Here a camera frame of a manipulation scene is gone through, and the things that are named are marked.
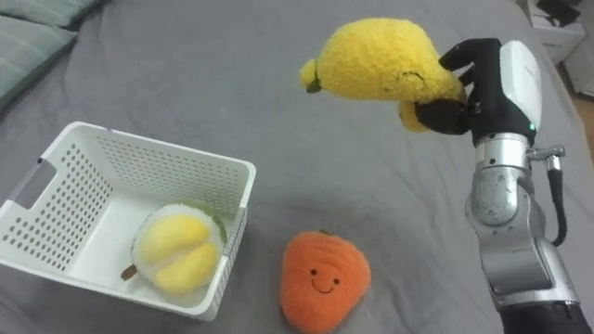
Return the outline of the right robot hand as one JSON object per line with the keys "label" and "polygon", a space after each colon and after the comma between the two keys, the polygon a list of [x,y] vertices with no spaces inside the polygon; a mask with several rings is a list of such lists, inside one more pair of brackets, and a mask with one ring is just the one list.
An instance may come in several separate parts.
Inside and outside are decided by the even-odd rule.
{"label": "right robot hand", "polygon": [[464,102],[444,97],[417,103],[413,119],[443,135],[472,135],[478,143],[485,136],[510,133],[524,136],[530,145],[536,141],[536,124],[520,106],[504,95],[501,74],[503,44],[497,38],[464,40],[439,59],[449,71],[468,69],[459,76],[463,86],[473,85]]}

